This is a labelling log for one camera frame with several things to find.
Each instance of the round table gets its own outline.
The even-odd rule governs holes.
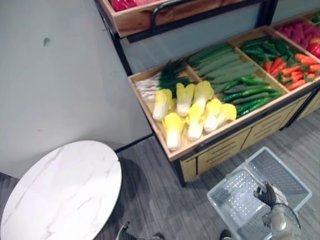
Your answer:
[[[39,160],[12,191],[1,240],[92,240],[121,189],[115,152],[97,141],[62,146]]]

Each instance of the gray wall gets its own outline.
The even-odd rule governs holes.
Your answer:
[[[280,0],[274,20],[319,5]],[[258,9],[122,44],[139,72],[253,28]],[[151,133],[103,29],[93,0],[0,2],[0,172],[19,178],[66,143],[90,139],[115,149]]]

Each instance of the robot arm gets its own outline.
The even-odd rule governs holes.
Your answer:
[[[271,207],[262,217],[264,225],[271,229],[273,240],[301,240],[302,230],[294,211],[288,206],[286,196],[268,182],[259,186],[253,194]]]

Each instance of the white plastic basket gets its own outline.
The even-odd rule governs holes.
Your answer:
[[[295,212],[312,196],[305,183],[269,148],[261,148],[207,193],[232,236],[239,240],[271,237],[271,230],[262,222],[262,216],[270,207],[254,197],[257,181],[275,185]]]

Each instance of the striped carpet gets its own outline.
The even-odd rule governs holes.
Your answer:
[[[312,190],[299,211],[303,239],[320,236],[320,109],[197,177],[181,188],[154,137],[118,154],[123,184],[115,209],[95,240],[114,240],[121,225],[139,238],[156,232],[167,240],[217,240],[227,226],[207,192],[261,147],[270,148]],[[0,174],[0,211],[17,180]]]

